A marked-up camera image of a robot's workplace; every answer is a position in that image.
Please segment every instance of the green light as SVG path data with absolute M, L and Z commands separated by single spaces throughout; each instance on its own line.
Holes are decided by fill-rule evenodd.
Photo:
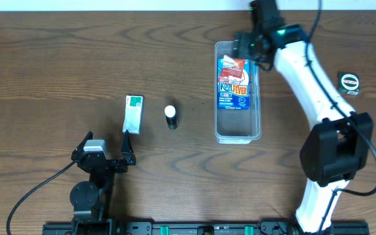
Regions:
M 280 30 L 277 31 L 277 33 L 279 35 L 284 35 L 285 34 L 285 29 L 280 29 Z

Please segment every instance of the colorful snack package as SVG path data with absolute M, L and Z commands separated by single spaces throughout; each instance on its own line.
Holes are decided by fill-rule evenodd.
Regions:
M 218 60 L 218 73 L 222 73 L 223 59 Z M 242 69 L 242 81 L 238 84 L 224 82 L 217 83 L 217 108 L 248 110 L 250 107 L 250 62 L 245 60 L 244 69 Z

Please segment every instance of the round sticker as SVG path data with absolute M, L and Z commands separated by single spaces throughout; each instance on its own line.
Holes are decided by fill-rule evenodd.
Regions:
M 348 90 L 355 90 L 359 87 L 359 80 L 355 75 L 346 74 L 342 77 L 341 83 Z

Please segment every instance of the small box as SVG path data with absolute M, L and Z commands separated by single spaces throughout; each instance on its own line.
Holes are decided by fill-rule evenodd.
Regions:
M 337 74 L 337 90 L 339 93 L 357 95 L 360 92 L 359 75 L 347 72 Z
M 222 109 L 248 110 L 251 105 L 250 98 L 250 62 L 245 60 L 240 84 L 217 82 L 217 107 Z M 218 60 L 218 75 L 223 70 L 223 59 Z
M 142 124 L 143 96 L 127 95 L 125 97 L 125 117 L 123 133 L 140 134 Z

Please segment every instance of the white wall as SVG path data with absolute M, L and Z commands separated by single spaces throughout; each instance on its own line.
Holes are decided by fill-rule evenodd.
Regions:
M 0 0 L 0 10 L 246 10 L 251 0 Z M 317 8 L 317 0 L 277 0 L 283 10 Z M 376 0 L 324 0 L 324 10 L 376 10 Z

